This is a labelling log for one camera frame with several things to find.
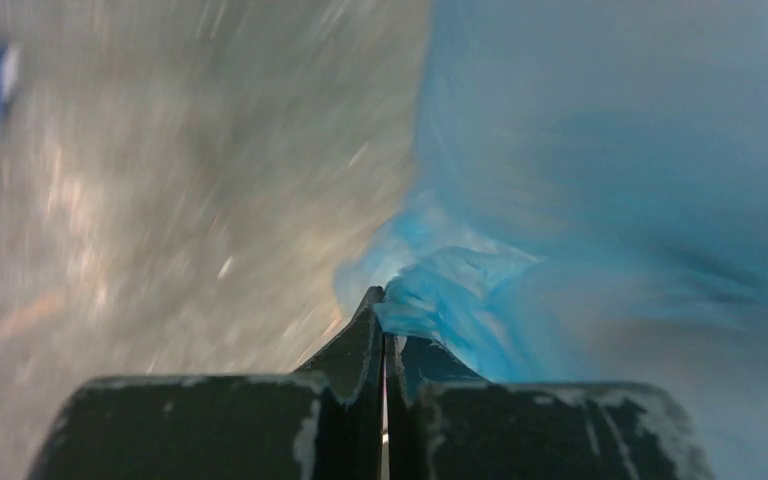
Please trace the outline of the blue plastic trash bag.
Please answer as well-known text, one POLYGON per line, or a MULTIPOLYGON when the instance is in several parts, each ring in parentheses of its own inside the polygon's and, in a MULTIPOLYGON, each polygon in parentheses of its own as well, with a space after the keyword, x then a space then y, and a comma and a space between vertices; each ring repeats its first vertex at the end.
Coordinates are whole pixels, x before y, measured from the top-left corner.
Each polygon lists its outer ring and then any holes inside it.
POLYGON ((497 382, 658 385, 768 479, 768 1, 436 1, 416 112, 340 301, 497 382))

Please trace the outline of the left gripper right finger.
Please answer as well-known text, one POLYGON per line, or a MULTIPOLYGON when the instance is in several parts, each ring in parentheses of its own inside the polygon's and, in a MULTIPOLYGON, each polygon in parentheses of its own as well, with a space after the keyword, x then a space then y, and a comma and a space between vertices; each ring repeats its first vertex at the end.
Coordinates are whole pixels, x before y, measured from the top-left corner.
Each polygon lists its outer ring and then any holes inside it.
POLYGON ((497 384, 387 336, 395 479, 709 479, 683 408, 639 383, 497 384))

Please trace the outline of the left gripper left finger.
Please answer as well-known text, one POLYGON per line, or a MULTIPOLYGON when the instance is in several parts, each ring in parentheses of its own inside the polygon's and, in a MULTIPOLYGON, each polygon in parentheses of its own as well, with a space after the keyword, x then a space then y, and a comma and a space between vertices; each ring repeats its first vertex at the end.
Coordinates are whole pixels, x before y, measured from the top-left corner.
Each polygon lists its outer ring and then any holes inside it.
POLYGON ((374 479, 383 336, 363 295, 351 321, 285 374, 91 379, 63 404, 32 479, 374 479))

